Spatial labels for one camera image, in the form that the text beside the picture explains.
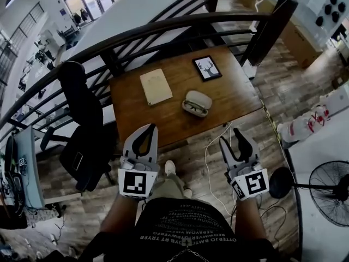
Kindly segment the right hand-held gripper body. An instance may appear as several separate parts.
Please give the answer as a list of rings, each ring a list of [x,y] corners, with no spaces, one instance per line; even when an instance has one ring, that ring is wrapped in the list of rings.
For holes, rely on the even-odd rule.
[[[227,165],[225,176],[239,200],[254,198],[269,191],[267,169],[261,166],[259,157],[248,162],[224,157],[224,162]]]

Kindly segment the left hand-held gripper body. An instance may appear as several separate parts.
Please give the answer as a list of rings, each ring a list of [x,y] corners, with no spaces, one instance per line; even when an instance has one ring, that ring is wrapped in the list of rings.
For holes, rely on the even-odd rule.
[[[158,178],[159,165],[122,156],[118,169],[119,193],[125,197],[148,199]]]

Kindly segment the beige glasses case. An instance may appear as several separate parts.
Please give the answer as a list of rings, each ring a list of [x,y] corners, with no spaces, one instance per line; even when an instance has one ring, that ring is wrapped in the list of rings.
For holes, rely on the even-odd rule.
[[[209,96],[207,96],[199,91],[194,91],[194,90],[189,91],[186,94],[185,99],[183,101],[185,101],[185,100],[192,101],[192,102],[195,102],[197,104],[204,106],[208,110],[208,112],[212,106],[212,99]]]

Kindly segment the person's left forearm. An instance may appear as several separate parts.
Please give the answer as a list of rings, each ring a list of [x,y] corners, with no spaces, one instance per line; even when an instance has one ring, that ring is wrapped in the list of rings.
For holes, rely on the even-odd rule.
[[[136,224],[139,201],[118,194],[100,226],[100,232],[123,234],[130,232]]]

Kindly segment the person's right forearm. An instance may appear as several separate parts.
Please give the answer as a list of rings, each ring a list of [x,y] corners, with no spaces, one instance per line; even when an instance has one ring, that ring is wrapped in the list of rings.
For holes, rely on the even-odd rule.
[[[237,201],[235,234],[245,240],[267,239],[255,198]]]

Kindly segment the khaki trousers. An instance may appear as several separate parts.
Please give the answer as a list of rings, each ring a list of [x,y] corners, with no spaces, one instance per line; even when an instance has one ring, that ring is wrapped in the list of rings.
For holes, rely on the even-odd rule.
[[[154,204],[162,201],[168,204],[176,201],[181,204],[205,204],[210,206],[210,203],[206,201],[192,199],[185,196],[184,187],[184,182],[177,175],[169,174],[161,181],[156,182],[156,184],[153,186],[152,195],[147,200],[147,203]]]

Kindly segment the black bag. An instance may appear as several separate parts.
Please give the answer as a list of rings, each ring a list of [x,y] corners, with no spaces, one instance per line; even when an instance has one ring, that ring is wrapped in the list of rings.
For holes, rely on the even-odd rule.
[[[80,192],[95,190],[103,174],[111,171],[111,140],[104,127],[78,126],[64,147],[59,161],[77,181]]]

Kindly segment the pack of water bottles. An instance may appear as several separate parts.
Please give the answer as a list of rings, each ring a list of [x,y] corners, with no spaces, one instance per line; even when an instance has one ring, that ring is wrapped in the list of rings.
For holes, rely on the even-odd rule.
[[[329,110],[326,105],[317,105],[292,121],[278,124],[276,131],[282,147],[289,148],[317,133],[328,121]]]

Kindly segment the person's black printed t-shirt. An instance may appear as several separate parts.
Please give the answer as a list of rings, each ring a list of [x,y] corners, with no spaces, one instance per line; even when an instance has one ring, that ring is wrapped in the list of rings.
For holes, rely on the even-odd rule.
[[[79,262],[277,262],[267,239],[237,237],[212,205],[147,204],[134,228],[98,233]]]

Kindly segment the white box device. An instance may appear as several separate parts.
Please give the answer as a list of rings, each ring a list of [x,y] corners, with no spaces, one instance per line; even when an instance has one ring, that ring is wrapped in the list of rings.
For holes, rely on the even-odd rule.
[[[242,66],[243,71],[249,80],[253,80],[256,76],[257,66],[253,66],[249,60],[246,60]]]

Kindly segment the black standing fan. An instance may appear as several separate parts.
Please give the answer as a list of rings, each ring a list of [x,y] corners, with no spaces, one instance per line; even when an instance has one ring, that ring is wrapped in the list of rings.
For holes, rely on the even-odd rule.
[[[349,227],[349,162],[336,160],[317,166],[307,184],[297,183],[290,169],[280,167],[269,179],[269,192],[281,199],[294,188],[307,189],[321,215],[334,225]]]

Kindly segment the grey computer monitor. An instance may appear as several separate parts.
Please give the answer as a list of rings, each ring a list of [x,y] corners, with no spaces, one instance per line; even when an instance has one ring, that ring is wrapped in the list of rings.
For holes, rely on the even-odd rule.
[[[45,206],[40,186],[37,159],[35,154],[35,136],[32,127],[28,127],[15,135],[19,159],[24,159],[24,174],[22,177],[25,205],[34,209]]]

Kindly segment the brown cardboard box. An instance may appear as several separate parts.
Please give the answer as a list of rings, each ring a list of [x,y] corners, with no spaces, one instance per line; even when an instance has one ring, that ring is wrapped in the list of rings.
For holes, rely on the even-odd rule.
[[[303,69],[311,66],[323,52],[310,33],[292,20],[287,23],[280,38]]]

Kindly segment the black deer picture frame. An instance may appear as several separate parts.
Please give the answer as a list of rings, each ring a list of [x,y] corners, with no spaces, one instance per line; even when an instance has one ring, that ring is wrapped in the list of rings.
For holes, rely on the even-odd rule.
[[[192,63],[203,82],[222,77],[222,73],[210,55],[195,58],[192,60]]]

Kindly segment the group of black wall bags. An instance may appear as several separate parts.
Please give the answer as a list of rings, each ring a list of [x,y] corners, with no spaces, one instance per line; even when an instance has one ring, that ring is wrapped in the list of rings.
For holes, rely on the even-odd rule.
[[[321,8],[315,24],[318,27],[334,27],[348,15],[349,0],[327,0]]]

